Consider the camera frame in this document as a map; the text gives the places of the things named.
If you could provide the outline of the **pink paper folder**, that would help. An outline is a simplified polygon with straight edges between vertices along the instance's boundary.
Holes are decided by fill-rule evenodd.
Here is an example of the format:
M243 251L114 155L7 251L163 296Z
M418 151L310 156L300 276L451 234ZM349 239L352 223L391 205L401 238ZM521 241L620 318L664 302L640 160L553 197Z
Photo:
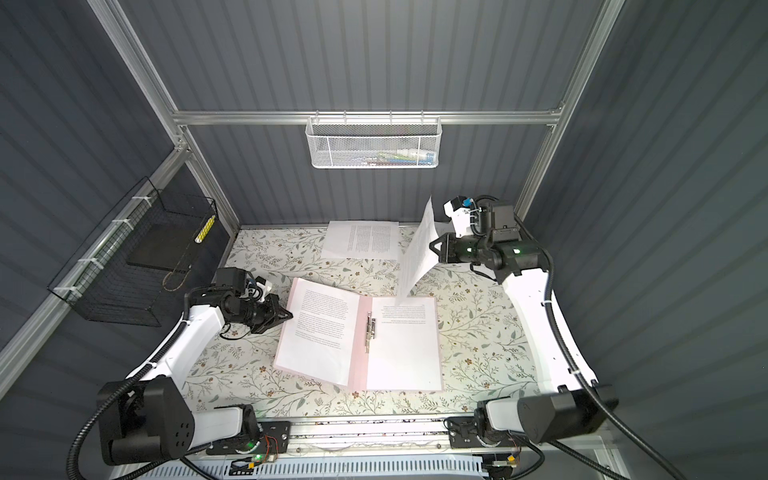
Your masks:
M368 371L368 354L365 353L364 341L366 333L366 319L367 313L372 312L372 300L379 297L360 296L359 302L359 316L357 332L354 341L353 358L351 361L351 374L349 383L344 387L349 390L355 391L374 391L368 390L367 385L367 371Z

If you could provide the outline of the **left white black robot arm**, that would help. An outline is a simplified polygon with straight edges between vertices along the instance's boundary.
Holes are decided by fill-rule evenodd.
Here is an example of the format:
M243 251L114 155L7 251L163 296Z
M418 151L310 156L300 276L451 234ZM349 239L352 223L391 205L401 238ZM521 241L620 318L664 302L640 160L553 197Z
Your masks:
M219 269L211 285L183 297L178 323L125 380L105 384L97 395L101 454L110 466L169 461L193 448L235 439L246 450L263 431L245 405L195 413L181 389L207 345L233 325L263 334L291 319L272 284L251 272Z

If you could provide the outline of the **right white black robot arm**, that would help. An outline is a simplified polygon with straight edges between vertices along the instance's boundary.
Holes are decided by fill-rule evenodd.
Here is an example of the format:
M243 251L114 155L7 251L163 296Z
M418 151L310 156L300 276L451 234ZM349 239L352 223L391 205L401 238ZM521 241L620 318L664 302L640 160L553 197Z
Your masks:
M452 232L429 248L442 264L466 264L499 285L523 327L539 392L479 402L464 437L495 444L504 432L534 443L596 432L618 405L581 355L552 287L553 262L523 225L513 205L495 197L457 196L444 205Z

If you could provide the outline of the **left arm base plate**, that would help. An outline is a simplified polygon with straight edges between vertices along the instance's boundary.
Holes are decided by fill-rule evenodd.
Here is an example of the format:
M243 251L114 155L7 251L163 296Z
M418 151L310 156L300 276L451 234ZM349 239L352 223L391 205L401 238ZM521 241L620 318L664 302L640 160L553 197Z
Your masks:
M289 421L260 422L255 433L213 442L205 453L223 455L281 455L287 452L292 424Z

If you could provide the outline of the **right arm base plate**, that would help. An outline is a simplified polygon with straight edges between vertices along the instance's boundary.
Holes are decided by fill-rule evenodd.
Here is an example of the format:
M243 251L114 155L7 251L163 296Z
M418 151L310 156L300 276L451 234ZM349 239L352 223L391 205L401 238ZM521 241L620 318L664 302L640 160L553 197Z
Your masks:
M442 421L453 449L511 448L522 446L521 431L493 430L473 416L451 416Z

